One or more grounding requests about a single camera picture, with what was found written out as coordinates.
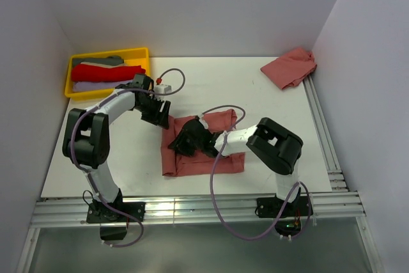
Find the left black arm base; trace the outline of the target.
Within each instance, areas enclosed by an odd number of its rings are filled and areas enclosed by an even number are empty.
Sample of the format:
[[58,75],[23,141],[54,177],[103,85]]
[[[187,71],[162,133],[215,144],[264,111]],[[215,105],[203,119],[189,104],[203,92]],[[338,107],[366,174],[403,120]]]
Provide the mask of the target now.
[[[119,204],[117,210],[132,215],[140,222],[143,222],[145,203],[122,203]],[[86,223],[100,225],[100,238],[102,240],[114,242],[123,240],[127,234],[130,222],[131,218],[112,211],[99,201],[93,201],[89,205]]]

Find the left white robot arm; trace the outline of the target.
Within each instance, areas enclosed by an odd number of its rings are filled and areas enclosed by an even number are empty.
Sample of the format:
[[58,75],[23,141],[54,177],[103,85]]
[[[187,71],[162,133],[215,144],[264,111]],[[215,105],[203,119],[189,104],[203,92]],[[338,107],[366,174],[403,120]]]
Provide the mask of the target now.
[[109,126],[127,111],[139,111],[141,119],[163,129],[169,128],[170,85],[154,84],[144,74],[132,82],[120,84],[105,99],[87,108],[73,108],[66,120],[62,152],[79,168],[91,186],[94,210],[109,221],[120,220],[124,213],[123,196],[114,182],[107,158],[111,149]]

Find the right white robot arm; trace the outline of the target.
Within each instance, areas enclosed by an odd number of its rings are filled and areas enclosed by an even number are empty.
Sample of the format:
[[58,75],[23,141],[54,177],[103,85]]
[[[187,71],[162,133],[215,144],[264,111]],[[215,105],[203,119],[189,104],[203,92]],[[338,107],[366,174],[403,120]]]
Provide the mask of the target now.
[[291,215],[299,206],[297,163],[303,144],[300,137],[270,118],[247,129],[211,132],[207,122],[196,116],[182,126],[168,148],[186,157],[201,152],[213,159],[252,152],[274,172],[278,211]]

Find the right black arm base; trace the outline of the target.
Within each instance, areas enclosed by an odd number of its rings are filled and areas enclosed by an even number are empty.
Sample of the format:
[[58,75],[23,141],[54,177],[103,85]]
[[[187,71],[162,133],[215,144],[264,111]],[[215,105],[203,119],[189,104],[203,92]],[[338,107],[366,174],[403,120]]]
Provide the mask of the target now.
[[[276,197],[257,198],[255,214],[262,219],[275,219],[282,205],[283,200]],[[289,237],[297,235],[302,230],[302,218],[313,216],[312,205],[307,196],[298,196],[294,202],[289,202],[282,211],[280,220],[275,225],[275,231],[282,236]]]

